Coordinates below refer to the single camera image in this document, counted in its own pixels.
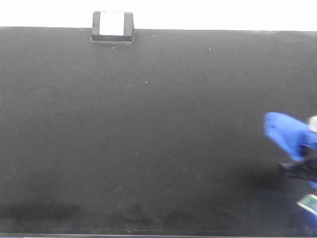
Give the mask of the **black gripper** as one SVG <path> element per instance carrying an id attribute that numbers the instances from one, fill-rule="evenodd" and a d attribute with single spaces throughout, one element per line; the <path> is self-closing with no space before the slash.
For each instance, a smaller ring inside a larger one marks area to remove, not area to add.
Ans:
<path id="1" fill-rule="evenodd" d="M 316 181 L 317 151 L 306 147 L 304 150 L 304 159 L 302 161 L 278 163 L 277 167 L 283 176 L 304 179 L 308 181 Z"/>

